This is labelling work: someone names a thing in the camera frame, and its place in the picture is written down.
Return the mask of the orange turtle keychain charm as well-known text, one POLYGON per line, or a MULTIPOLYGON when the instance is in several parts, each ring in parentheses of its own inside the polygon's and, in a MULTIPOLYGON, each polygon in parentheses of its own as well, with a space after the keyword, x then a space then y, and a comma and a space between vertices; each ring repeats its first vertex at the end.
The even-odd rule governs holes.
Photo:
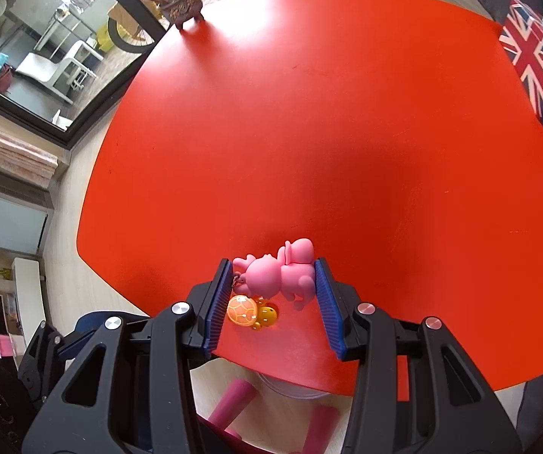
POLYGON ((252 330, 276 324, 279 315, 277 307, 262 297, 234 295, 226 308, 226 316, 232 323, 252 330))

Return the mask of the pink pig toy keychain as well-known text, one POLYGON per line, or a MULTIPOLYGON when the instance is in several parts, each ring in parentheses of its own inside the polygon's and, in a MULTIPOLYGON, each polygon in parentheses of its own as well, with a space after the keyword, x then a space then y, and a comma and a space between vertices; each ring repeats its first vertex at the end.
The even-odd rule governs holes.
POLYGON ((235 294, 270 300, 281 294, 302 311, 316 297, 315 250, 307 238, 286 241, 278 254, 248 254, 232 261, 235 294))

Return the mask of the pink trash bin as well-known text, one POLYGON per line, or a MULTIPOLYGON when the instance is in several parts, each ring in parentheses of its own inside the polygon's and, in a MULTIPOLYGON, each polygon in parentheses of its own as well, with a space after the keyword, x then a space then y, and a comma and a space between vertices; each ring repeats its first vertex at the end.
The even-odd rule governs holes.
POLYGON ((258 373, 261 382, 273 392, 277 392, 281 396, 299 401, 313 401, 329 396, 329 392, 322 392, 317 389, 310 389, 305 386, 277 379, 262 373, 258 373))

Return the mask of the red table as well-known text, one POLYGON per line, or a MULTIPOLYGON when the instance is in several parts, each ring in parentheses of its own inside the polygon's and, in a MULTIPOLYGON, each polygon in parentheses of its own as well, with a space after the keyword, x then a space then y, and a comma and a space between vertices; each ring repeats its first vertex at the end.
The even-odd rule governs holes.
POLYGON ((492 20, 439 0, 223 0, 123 96, 77 251, 149 315, 308 238, 494 389, 543 374, 543 126, 492 20))

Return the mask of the white plastic chair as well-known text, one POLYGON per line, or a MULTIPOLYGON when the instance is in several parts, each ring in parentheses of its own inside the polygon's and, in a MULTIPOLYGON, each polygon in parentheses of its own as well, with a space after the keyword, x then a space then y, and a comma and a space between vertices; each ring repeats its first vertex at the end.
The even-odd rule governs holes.
POLYGON ((20 65, 16 67, 16 73, 35 80, 46 89, 52 91, 57 97, 62 98, 67 104, 73 104, 73 100, 56 87, 57 81, 67 72, 70 67, 74 67, 72 73, 68 76, 66 83, 70 88, 83 88, 84 80, 78 81, 81 76, 90 76, 97 79, 98 76, 78 58, 81 52, 87 52, 94 56, 99 62, 103 61, 103 55, 96 51, 86 42, 77 40, 69 50, 64 54, 60 62, 52 62, 34 52, 29 52, 20 65))

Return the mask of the white pink bicycle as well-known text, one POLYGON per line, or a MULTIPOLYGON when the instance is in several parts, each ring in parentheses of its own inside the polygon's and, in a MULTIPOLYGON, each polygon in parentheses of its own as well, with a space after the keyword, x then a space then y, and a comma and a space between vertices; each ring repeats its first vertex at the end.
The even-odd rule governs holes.
MULTIPOLYGON (((157 20, 165 19, 171 27, 175 26, 178 30, 182 30, 188 20, 194 19, 199 22, 204 19, 202 15, 203 0, 139 1, 157 20)), ((144 31, 143 27, 120 3, 112 6, 107 17, 107 35, 117 48, 124 52, 137 54, 142 54, 152 48, 153 44, 148 43, 141 35, 144 31)))

